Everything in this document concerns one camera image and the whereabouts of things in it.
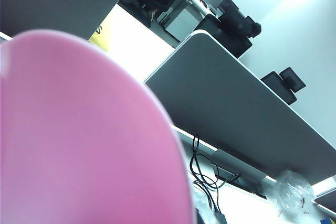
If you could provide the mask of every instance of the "white wall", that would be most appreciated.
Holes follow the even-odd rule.
[[[292,107],[336,148],[336,0],[284,0],[241,58],[258,77],[286,67],[307,87]]]

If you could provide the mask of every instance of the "pink object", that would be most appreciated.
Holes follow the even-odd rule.
[[[87,41],[35,30],[1,44],[1,223],[193,223],[170,123]]]

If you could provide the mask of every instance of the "plastic bag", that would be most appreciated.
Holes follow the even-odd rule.
[[[279,210],[289,214],[308,214],[312,206],[314,193],[309,182],[300,174],[286,170],[277,178],[266,197]]]

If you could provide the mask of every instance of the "desk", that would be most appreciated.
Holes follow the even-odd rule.
[[[121,7],[116,6],[112,12],[117,20],[116,25],[113,26],[109,56],[127,69],[138,81],[144,81],[169,56],[173,48]],[[129,34],[125,30],[125,24],[134,27],[133,33]],[[129,46],[128,41],[133,41],[133,46]],[[192,152],[190,147],[186,147],[185,150],[185,164],[188,166]],[[205,174],[214,176],[209,164],[201,163],[201,167]],[[319,186],[318,192],[324,188],[323,185]],[[314,208],[310,215],[300,218],[299,221],[288,220],[285,216],[278,218],[277,210],[266,200],[232,185],[225,185],[219,190],[219,204],[228,224],[241,224],[243,221],[265,224],[319,224],[321,219],[327,217],[326,214]]]

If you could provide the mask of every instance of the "black cable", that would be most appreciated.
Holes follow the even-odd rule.
[[[193,182],[193,184],[195,186],[198,186],[198,189],[200,189],[202,192],[204,192],[204,194],[206,195],[206,197],[208,199],[209,207],[210,207],[210,209],[212,209],[211,195],[208,194],[208,192],[206,191],[206,189],[203,187],[202,183],[200,183],[198,180],[195,180]]]
[[[205,156],[203,154],[197,153],[198,148],[199,148],[199,139],[200,139],[200,137],[197,134],[193,138],[193,144],[192,144],[193,156],[192,156],[192,158],[190,160],[190,163],[189,163],[190,171],[191,171],[192,175],[196,178],[196,180],[194,181],[193,184],[198,185],[199,188],[202,188],[203,192],[207,195],[207,199],[208,199],[210,208],[211,208],[210,202],[212,202],[215,211],[218,211],[218,212],[222,213],[221,210],[220,210],[220,207],[219,207],[219,203],[218,203],[218,201],[219,201],[218,189],[221,188],[222,186],[224,186],[225,183],[228,182],[228,181],[234,182],[235,180],[237,180],[241,176],[241,173],[237,173],[237,174],[233,174],[233,175],[229,176],[228,178],[226,178],[223,181],[223,183],[221,183],[219,186],[217,186],[217,182],[219,180],[219,167],[212,159],[208,158],[207,156]],[[201,167],[200,167],[200,164],[199,164],[198,158],[197,158],[198,156],[202,156],[202,157],[206,158],[208,161],[210,161],[216,167],[217,176],[216,176],[215,181],[213,179],[211,179],[210,177],[202,174]],[[196,163],[198,172],[196,172],[193,168],[194,161]],[[210,193],[208,187],[210,189],[216,190],[216,192],[217,192],[217,204],[215,204],[215,201],[214,201],[213,197],[211,196],[211,193]]]

